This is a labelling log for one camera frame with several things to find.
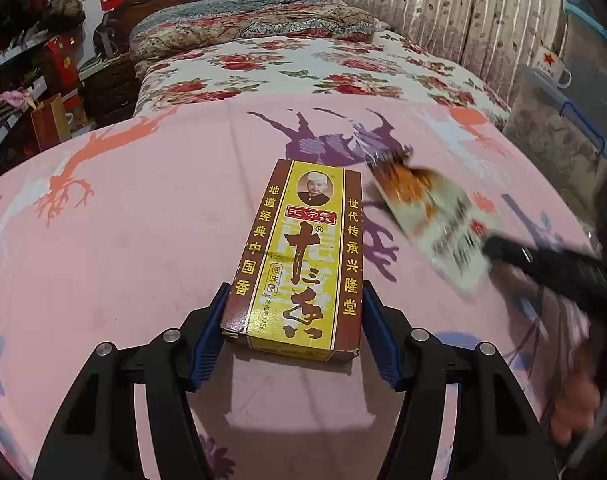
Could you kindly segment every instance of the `folded blanket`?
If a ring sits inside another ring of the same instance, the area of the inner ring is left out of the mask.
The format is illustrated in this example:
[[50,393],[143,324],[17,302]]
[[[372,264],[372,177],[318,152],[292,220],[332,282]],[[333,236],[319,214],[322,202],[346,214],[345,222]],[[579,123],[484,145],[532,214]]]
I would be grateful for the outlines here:
[[375,19],[365,10],[324,0],[283,1],[248,0],[239,8],[255,10],[237,9],[234,14],[227,7],[229,2],[223,7],[210,6],[216,15],[195,4],[173,7],[164,16],[153,14],[138,25],[140,30],[130,42],[137,77],[143,78],[152,64],[167,57],[238,39],[289,36],[371,41],[375,33]]

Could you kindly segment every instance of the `yellow and brown box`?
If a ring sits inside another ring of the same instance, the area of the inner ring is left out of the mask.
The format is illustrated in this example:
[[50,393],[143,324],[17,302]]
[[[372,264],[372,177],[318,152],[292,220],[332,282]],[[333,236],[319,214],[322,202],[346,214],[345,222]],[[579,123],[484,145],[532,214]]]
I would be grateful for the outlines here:
[[359,355],[361,174],[279,160],[223,313],[250,348],[315,361]]

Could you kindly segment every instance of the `brown paper bag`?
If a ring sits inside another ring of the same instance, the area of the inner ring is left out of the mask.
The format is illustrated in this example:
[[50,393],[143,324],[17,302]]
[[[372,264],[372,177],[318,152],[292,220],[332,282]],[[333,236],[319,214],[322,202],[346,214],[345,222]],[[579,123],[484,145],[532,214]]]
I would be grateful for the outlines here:
[[70,127],[60,94],[37,106],[32,112],[32,125],[42,152],[70,140]]

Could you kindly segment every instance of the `human hand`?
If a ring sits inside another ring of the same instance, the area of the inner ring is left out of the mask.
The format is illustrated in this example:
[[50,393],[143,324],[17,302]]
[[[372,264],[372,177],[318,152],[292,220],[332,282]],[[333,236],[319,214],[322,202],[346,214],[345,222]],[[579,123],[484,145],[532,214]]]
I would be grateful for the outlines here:
[[595,411],[601,405],[599,390],[593,378],[593,357],[590,341],[584,341],[575,353],[574,368],[563,393],[554,400],[550,427],[554,439],[566,446],[572,433],[584,433],[595,423]]

